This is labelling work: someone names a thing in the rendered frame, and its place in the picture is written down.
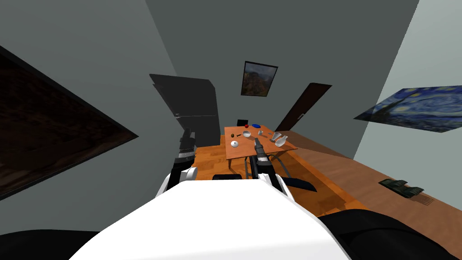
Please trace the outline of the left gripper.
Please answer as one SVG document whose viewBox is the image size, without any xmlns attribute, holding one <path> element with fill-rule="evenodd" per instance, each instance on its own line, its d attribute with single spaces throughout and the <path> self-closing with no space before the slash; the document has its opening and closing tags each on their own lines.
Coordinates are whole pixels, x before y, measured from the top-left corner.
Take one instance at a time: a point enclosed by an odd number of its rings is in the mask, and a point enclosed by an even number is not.
<svg viewBox="0 0 462 260">
<path fill-rule="evenodd" d="M 181 150 L 194 150 L 195 148 L 195 133 L 190 128 L 185 128 L 182 137 L 180 138 Z"/>
</svg>

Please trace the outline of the wooden table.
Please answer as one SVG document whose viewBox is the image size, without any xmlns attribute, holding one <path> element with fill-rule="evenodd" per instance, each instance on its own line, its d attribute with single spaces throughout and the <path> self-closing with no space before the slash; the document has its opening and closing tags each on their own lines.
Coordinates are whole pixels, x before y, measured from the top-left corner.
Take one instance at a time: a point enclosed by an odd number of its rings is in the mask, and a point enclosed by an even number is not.
<svg viewBox="0 0 462 260">
<path fill-rule="evenodd" d="M 263 135 L 258 135 L 259 130 L 263 131 Z M 251 133 L 250 137 L 243 136 L 243 131 L 249 131 Z M 232 159 L 245 158 L 253 156 L 256 154 L 254 149 L 254 139 L 258 138 L 259 142 L 263 145 L 264 151 L 266 154 L 276 154 L 277 156 L 284 154 L 287 151 L 296 150 L 297 147 L 286 141 L 285 144 L 281 147 L 277 147 L 274 142 L 271 141 L 271 138 L 274 134 L 274 131 L 271 131 L 268 127 L 262 125 L 261 128 L 257 129 L 252 126 L 245 128 L 244 126 L 233 126 L 224 128 L 225 136 L 225 148 L 226 148 L 226 160 L 228 160 L 228 165 L 231 165 Z M 237 141 L 239 146 L 234 148 L 231 146 L 231 141 Z"/>
</svg>

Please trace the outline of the dark grey fridge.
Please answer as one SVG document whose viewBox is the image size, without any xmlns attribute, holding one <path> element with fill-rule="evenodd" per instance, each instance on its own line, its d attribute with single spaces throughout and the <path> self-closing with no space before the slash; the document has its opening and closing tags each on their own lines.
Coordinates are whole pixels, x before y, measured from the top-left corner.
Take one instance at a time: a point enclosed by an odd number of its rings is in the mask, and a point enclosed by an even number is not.
<svg viewBox="0 0 462 260">
<path fill-rule="evenodd" d="M 220 144 L 216 91 L 210 80 L 162 74 L 149 76 L 180 126 L 194 132 L 196 147 Z"/>
</svg>

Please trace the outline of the dark brown door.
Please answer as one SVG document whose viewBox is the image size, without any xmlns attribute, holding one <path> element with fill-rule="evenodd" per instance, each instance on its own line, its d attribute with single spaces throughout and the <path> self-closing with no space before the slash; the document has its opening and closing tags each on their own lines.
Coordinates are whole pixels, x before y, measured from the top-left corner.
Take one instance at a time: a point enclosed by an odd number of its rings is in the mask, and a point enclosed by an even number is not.
<svg viewBox="0 0 462 260">
<path fill-rule="evenodd" d="M 330 88 L 329 84 L 310 83 L 276 128 L 276 132 L 291 130 Z"/>
</svg>

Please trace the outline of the framed landscape picture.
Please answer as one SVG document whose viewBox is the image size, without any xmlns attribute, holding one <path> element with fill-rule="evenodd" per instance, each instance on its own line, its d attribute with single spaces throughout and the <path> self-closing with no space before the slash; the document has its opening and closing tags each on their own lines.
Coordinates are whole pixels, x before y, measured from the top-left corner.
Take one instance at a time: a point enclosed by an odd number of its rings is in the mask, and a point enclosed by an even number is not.
<svg viewBox="0 0 462 260">
<path fill-rule="evenodd" d="M 241 95 L 267 97 L 278 67 L 245 61 Z"/>
</svg>

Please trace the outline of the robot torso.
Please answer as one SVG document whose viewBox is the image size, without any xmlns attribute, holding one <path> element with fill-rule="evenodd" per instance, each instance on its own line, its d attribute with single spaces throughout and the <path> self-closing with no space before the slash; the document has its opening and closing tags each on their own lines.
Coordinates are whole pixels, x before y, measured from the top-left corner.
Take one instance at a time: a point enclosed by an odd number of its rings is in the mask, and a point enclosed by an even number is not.
<svg viewBox="0 0 462 260">
<path fill-rule="evenodd" d="M 184 181 L 70 260 L 351 260 L 327 227 L 263 180 Z"/>
</svg>

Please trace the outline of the large dark brown painting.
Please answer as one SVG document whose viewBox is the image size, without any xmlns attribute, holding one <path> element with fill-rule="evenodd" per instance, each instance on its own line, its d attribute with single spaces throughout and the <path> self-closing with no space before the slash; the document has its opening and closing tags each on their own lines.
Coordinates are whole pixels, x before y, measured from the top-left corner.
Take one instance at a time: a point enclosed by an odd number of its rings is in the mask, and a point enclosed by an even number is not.
<svg viewBox="0 0 462 260">
<path fill-rule="evenodd" d="M 0 201 L 135 138 L 0 46 Z"/>
</svg>

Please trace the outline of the dark green floor object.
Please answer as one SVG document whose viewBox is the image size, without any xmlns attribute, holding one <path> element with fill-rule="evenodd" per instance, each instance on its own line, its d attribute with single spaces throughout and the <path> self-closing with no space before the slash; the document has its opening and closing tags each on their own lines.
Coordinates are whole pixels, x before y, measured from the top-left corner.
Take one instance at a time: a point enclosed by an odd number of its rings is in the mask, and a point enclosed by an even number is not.
<svg viewBox="0 0 462 260">
<path fill-rule="evenodd" d="M 408 186 L 407 181 L 404 180 L 384 179 L 378 183 L 394 193 L 399 194 L 403 198 L 425 206 L 428 206 L 435 201 L 434 198 L 423 193 L 424 189 L 415 186 Z"/>
</svg>

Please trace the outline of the blue starry night painting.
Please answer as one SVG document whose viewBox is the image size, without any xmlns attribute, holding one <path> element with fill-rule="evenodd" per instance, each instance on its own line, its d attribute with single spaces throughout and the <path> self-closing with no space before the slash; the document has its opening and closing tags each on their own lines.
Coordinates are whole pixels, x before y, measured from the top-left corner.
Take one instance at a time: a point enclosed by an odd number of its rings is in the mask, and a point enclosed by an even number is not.
<svg viewBox="0 0 462 260">
<path fill-rule="evenodd" d="M 404 88 L 357 120 L 444 133 L 462 127 L 462 86 Z"/>
</svg>

